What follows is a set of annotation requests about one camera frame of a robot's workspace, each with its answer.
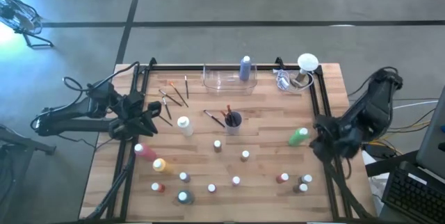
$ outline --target green bottle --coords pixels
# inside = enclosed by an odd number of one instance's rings
[[[298,146],[304,140],[309,138],[309,130],[306,127],[299,128],[295,131],[295,134],[289,139],[290,146]]]

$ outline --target paint bottle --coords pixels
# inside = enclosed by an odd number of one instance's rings
[[[213,149],[215,150],[215,152],[221,152],[223,150],[223,147],[221,146],[221,142],[215,141],[213,143]]]
[[[190,175],[188,173],[185,173],[185,172],[180,173],[179,178],[181,179],[181,181],[183,181],[185,183],[190,182]]]
[[[157,158],[156,153],[153,151],[153,149],[149,148],[144,143],[139,143],[134,146],[134,153],[139,156],[143,157],[144,159],[148,161],[154,161]]]
[[[307,191],[307,185],[304,183],[300,185],[295,185],[293,186],[292,191],[294,193],[304,193]]]
[[[215,184],[209,184],[209,185],[207,186],[207,190],[208,190],[210,193],[215,193],[215,192],[216,192],[216,186],[215,186]]]
[[[165,185],[155,182],[152,184],[152,190],[159,193],[163,193],[165,191]]]
[[[192,124],[186,116],[179,117],[178,127],[181,129],[182,134],[187,137],[193,134]]]
[[[178,202],[181,204],[189,205],[195,201],[195,196],[187,190],[180,191],[178,193]]]
[[[246,162],[249,159],[249,151],[243,151],[241,153],[241,161]]]
[[[287,182],[289,180],[289,175],[286,173],[282,173],[281,175],[277,176],[277,183],[281,184],[283,182]]]
[[[164,159],[156,159],[153,162],[153,169],[156,172],[160,172],[160,173],[173,173],[173,169],[170,165],[167,164],[167,162],[164,161]]]
[[[290,146],[298,146],[304,140],[309,138],[309,130],[306,127],[299,128],[295,131],[295,134],[289,139]]]
[[[303,175],[302,177],[298,178],[298,182],[300,182],[300,184],[309,184],[310,182],[312,182],[312,176]]]
[[[249,56],[244,56],[244,58],[241,59],[241,65],[239,68],[239,79],[241,81],[249,80],[251,65],[252,65],[252,63],[250,62]]]
[[[241,183],[241,179],[238,176],[232,178],[232,185],[238,186]]]

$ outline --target wooden table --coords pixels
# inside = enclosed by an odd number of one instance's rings
[[[117,65],[116,71],[127,66]],[[275,75],[259,71],[258,84],[251,95],[215,96],[207,93],[202,85],[202,72],[152,71],[145,103],[161,100],[159,88],[180,102],[168,82],[173,81],[185,98],[185,74],[188,77],[190,99],[187,103],[190,108],[177,106],[168,100],[174,127],[155,118],[159,134],[153,138],[139,138],[140,142],[148,144],[159,157],[170,163],[175,173],[156,173],[151,163],[137,159],[127,221],[331,221],[323,166],[308,147],[309,141],[299,147],[287,145],[289,137],[298,127],[307,127],[311,136],[316,135],[312,129],[314,113],[309,90],[299,95],[284,94],[276,86]],[[323,64],[323,74],[332,114],[339,116],[349,107],[339,64]],[[118,75],[113,80],[115,89],[121,94],[128,93],[131,79],[131,70]],[[322,105],[321,96],[318,95],[318,99]],[[238,136],[227,136],[225,130],[203,112],[206,109],[222,119],[219,110],[225,109],[228,103],[232,110],[243,116]],[[165,109],[161,115],[168,119]],[[195,131],[188,138],[181,134],[176,125],[177,118],[183,115],[191,119]],[[100,134],[98,144],[108,139],[107,134]],[[215,140],[222,142],[221,153],[213,151]],[[91,213],[109,190],[118,147],[118,142],[112,141],[95,153],[81,218]],[[250,158],[245,163],[239,159],[243,150],[250,152]],[[347,181],[348,186],[365,208],[374,214],[362,156],[357,155],[351,164],[353,173]],[[348,167],[344,164],[343,168],[347,173]],[[178,174],[183,171],[191,175],[188,184],[179,180]],[[277,184],[275,177],[280,173],[288,173],[290,180]],[[314,178],[308,192],[293,193],[292,186],[304,174]],[[231,185],[231,178],[235,175],[241,178],[238,187]],[[165,193],[152,191],[150,186],[153,182],[165,184]],[[217,186],[217,193],[207,191],[210,183]],[[181,205],[175,200],[182,189],[195,194],[193,205]],[[336,195],[341,216],[344,216],[337,188]],[[120,197],[121,194],[118,195],[115,215],[119,214]]]

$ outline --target gray floor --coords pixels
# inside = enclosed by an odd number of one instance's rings
[[[47,22],[125,22],[131,0],[23,0]],[[135,21],[230,20],[431,20],[445,19],[445,0],[139,0]],[[56,223],[77,218],[92,149],[55,137],[36,136],[31,118],[44,106],[69,103],[76,93],[64,76],[82,84],[113,71],[124,28],[44,29],[56,48],[32,50],[0,25],[0,123],[43,143],[57,145],[54,157],[35,153],[20,207],[7,223]],[[249,54],[269,63],[276,56],[296,62],[304,52],[321,62],[341,64],[346,88],[354,91],[382,66],[397,67],[404,78],[395,105],[436,98],[445,85],[444,26],[251,27],[132,29],[123,63],[237,62]],[[408,125],[434,104],[394,111],[394,126]],[[424,131],[390,141],[401,151],[419,148]],[[97,134],[71,134],[94,144]]]

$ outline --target pink bottle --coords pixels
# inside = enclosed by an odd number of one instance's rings
[[[144,159],[148,161],[154,161],[157,158],[157,155],[153,149],[149,148],[144,143],[136,144],[136,146],[134,146],[134,153],[137,156],[144,157]]]

